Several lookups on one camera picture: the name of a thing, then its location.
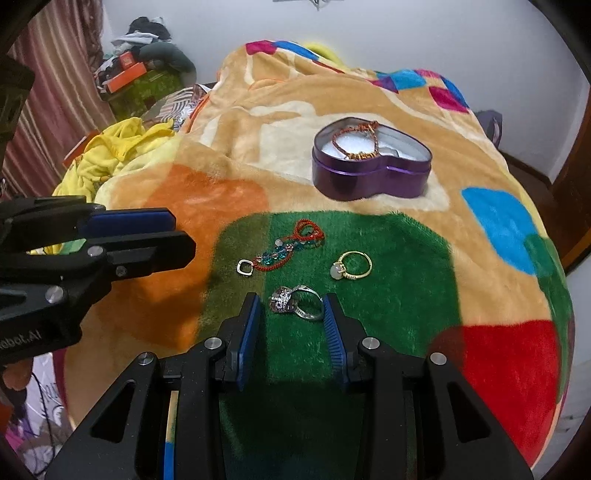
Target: ring with white gemstone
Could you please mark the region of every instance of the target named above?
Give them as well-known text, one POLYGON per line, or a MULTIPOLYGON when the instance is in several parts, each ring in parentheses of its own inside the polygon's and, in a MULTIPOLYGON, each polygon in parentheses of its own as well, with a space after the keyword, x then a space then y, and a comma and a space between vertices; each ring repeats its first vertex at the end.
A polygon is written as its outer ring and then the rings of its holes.
POLYGON ((357 250, 352 251, 352 252, 345 252, 330 267, 330 276, 333 277, 335 280, 340 280, 341 278, 346 278, 347 280, 359 280, 360 278, 367 277, 371 273, 371 270, 373 267, 374 267, 374 265, 371 261, 371 258, 369 258, 369 256, 364 254, 363 252, 358 252, 357 250), (347 268, 345 267, 345 264, 343 263, 343 259, 347 255, 351 255, 351 254, 358 254, 358 255, 365 257, 365 259, 368 261, 368 264, 369 264, 369 270, 361 275, 353 275, 351 273, 348 273, 347 268))

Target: metal bolt head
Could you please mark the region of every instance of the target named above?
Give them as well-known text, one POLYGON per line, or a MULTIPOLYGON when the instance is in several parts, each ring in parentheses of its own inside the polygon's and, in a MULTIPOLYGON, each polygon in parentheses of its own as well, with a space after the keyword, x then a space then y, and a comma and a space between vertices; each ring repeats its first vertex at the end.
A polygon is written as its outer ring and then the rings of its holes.
POLYGON ((119 278, 126 276, 127 268, 125 268, 123 265, 117 265, 117 268, 115 269, 115 275, 117 275, 119 278))
POLYGON ((144 352, 138 355, 138 363, 140 365, 148 365, 154 360, 154 354, 150 352, 144 352))
POLYGON ((216 348, 220 348, 222 346, 222 341, 217 337, 211 337, 203 342, 205 348, 209 350, 215 350, 216 348))
POLYGON ((432 353, 429 358, 435 365, 445 365, 447 363, 447 357, 439 352, 432 353))
POLYGON ((64 289, 58 285, 49 287, 45 292, 45 299, 47 300, 47 303, 51 303, 52 305, 60 303, 65 298, 65 296, 66 292, 64 292, 64 289))
POLYGON ((104 251, 105 249, 100 245, 93 245, 86 251, 86 253, 89 257, 98 257, 99 255, 102 255, 104 251))
POLYGON ((374 337, 366 337, 361 342, 361 345, 363 345, 367 350, 375 350, 377 347, 379 347, 379 340, 374 337))

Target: cable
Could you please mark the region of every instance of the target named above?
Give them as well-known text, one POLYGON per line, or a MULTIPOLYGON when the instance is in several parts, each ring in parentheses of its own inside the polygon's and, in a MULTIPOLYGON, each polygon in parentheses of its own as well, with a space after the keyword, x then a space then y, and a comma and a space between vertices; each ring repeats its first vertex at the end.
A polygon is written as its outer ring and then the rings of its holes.
POLYGON ((34 372, 32 372, 31 374, 33 375, 33 378, 35 379, 35 382, 37 382, 37 387, 39 387, 39 395, 41 395, 41 402, 43 404, 43 413, 45 414, 45 420, 47 422, 47 430, 49 432, 49 440, 51 442, 51 460, 40 471, 33 473, 33 475, 39 476, 39 475, 44 474, 47 471, 47 469, 49 468, 50 463, 53 460, 55 460, 55 458, 56 458, 56 443, 53 440, 53 432, 51 431, 51 421, 49 420, 49 413, 47 412, 47 405, 45 403, 45 397, 43 396, 43 389, 41 388, 41 382, 39 382, 39 379, 37 378, 37 376, 35 375, 34 372))

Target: green blanket patch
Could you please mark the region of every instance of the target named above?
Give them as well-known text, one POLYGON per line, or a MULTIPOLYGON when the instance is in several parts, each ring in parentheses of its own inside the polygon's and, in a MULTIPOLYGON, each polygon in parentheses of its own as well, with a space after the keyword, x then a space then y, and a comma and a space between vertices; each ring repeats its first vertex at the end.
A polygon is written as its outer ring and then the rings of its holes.
POLYGON ((574 336, 569 333, 574 327, 573 304, 560 258, 552 241, 539 235, 528 235, 525 239, 525 249, 534 264, 540 290, 548 301, 560 345, 560 382, 556 398, 558 403, 569 381, 573 359, 574 336))
MULTIPOLYGON (((363 257, 347 257, 362 273, 363 257)), ((245 391, 220 402, 228 478, 353 478, 361 435, 362 395, 344 395, 332 380, 322 322, 273 314, 271 293, 305 284, 321 296, 335 292, 348 316, 402 353, 425 356, 443 330, 460 325, 456 280, 445 239, 403 214, 347 212, 257 214, 237 220, 216 246, 200 339, 236 315, 244 295, 264 302, 253 371, 245 391), (301 218, 316 222, 325 244, 296 252, 285 266, 252 277, 236 272, 240 259, 270 249, 301 218), (374 269, 358 281, 336 281, 330 266, 346 251, 370 256, 374 269)))

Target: silver ring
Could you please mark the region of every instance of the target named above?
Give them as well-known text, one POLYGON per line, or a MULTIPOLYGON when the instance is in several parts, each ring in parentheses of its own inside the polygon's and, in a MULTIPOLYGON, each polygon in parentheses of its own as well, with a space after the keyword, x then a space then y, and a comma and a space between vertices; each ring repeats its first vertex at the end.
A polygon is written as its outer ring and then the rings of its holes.
POLYGON ((322 303, 322 297, 305 285, 298 285, 294 288, 278 287, 269 298, 269 308, 274 313, 295 313, 298 317, 311 322, 324 319, 324 303, 322 303), (299 299, 295 293, 299 291, 311 293, 320 300, 320 313, 307 313, 298 306, 299 299))
POLYGON ((298 285, 297 287, 295 287, 293 289, 293 293, 292 295, 297 292, 297 291, 302 291, 305 293, 311 293, 312 295, 316 296, 316 298, 318 298, 318 300, 320 300, 320 313, 307 313, 304 310, 302 310, 299 306, 298 306, 298 302, 297 300, 295 301, 295 308, 294 308, 294 313, 300 317, 303 318, 304 320, 309 320, 311 322, 315 322, 318 320, 322 320, 324 319, 324 303, 322 302, 322 297, 320 297, 320 295, 318 295, 318 293, 316 293, 314 290, 312 290, 310 287, 306 287, 305 285, 298 285))

